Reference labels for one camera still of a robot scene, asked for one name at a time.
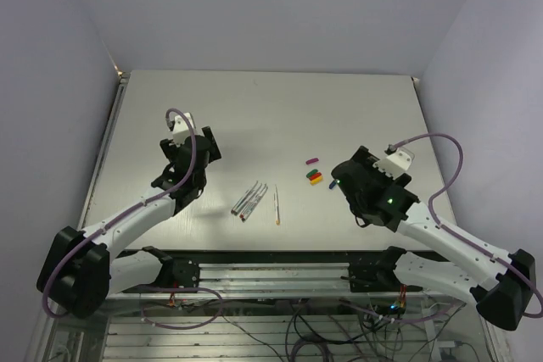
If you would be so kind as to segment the purple marker pen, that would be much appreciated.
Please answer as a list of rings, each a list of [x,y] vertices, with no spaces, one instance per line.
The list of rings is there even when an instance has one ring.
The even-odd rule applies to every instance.
[[[251,194],[256,191],[256,188],[259,186],[259,182],[257,181],[249,190],[245,192],[245,194],[237,201],[237,203],[232,207],[231,214],[237,215],[239,213],[239,210],[245,205],[245,203],[249,200]]]

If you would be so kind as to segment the green marker pen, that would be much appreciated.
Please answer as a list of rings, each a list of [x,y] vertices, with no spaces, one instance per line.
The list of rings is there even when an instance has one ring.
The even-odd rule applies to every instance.
[[[260,189],[263,187],[262,183],[259,183],[259,186],[256,188],[256,191],[253,192],[249,198],[249,200],[245,203],[245,205],[239,210],[239,213],[236,215],[241,215],[245,208],[251,203],[251,201],[256,197],[256,195],[260,192]]]

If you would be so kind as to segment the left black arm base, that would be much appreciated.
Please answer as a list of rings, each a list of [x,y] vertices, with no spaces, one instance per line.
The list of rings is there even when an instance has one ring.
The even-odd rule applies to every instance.
[[[143,251],[150,253],[160,262],[160,270],[150,283],[151,287],[189,288],[198,285],[200,268],[192,259],[151,246],[144,247]]]

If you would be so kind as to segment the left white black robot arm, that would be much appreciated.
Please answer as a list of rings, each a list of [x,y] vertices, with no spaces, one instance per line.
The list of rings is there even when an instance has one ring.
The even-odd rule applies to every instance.
[[[111,294],[139,286],[163,292],[182,283],[166,252],[153,246],[128,256],[123,251],[201,196],[205,169],[221,159],[221,152],[208,126],[179,145],[164,139],[160,147],[169,163],[138,203],[84,230],[66,226],[56,234],[36,282],[44,306],[55,302],[85,319]]]

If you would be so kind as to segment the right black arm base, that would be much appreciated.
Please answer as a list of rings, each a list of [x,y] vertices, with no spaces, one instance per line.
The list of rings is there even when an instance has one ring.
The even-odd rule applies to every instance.
[[[353,253],[342,281],[347,281],[351,292],[398,292],[402,282],[395,275],[403,248],[389,247],[381,252]]]

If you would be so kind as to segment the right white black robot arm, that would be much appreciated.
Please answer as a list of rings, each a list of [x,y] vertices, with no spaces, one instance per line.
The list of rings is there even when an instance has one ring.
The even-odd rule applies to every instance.
[[[522,249],[509,253],[433,216],[406,188],[413,154],[394,147],[386,153],[380,159],[361,146],[331,175],[360,227],[385,227],[420,242],[444,261],[390,247],[373,272],[375,283],[386,291],[398,285],[439,291],[472,305],[493,326],[516,331],[536,287],[535,258]]]

